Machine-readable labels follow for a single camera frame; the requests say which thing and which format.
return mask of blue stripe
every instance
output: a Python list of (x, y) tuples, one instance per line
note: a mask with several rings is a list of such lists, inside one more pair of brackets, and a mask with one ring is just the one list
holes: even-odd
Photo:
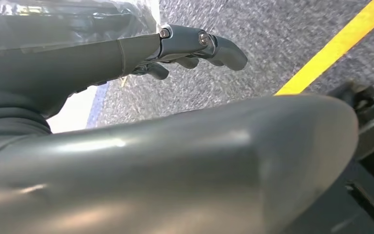
[(106, 83), (97, 87), (90, 115), (88, 116), (87, 120), (87, 128), (93, 128), (96, 126), (98, 116), (101, 113), (102, 108), (104, 106), (104, 98), (107, 94), (108, 85), (109, 83)]

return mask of black mechanical part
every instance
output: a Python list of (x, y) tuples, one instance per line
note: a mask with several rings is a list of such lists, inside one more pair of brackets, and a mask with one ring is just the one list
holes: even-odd
[(367, 194), (365, 189), (354, 181), (348, 181), (346, 183), (346, 189), (358, 205), (365, 210), (374, 221), (374, 200)]
[[(347, 82), (328, 93), (354, 108), (358, 118), (359, 141), (354, 159), (374, 177), (374, 87)], [(374, 201), (357, 183), (348, 181), (346, 188), (374, 220)]]

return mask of plastic wrap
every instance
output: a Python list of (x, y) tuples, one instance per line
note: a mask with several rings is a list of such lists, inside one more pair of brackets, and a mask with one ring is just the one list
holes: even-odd
[(159, 23), (158, 0), (0, 0), (0, 51), (155, 34)]

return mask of gray plastic cover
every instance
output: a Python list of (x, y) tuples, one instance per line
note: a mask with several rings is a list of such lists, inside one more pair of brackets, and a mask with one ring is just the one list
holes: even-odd
[(0, 139), (0, 234), (279, 234), (344, 170), (357, 126), (340, 100), (280, 96)]
[(0, 51), (24, 53), (156, 34), (158, 0), (2, 0)]

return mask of yellow tape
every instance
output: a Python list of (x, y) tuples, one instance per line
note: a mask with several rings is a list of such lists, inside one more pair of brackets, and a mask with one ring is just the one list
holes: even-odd
[(362, 9), (276, 95), (299, 94), (374, 28), (374, 0)]

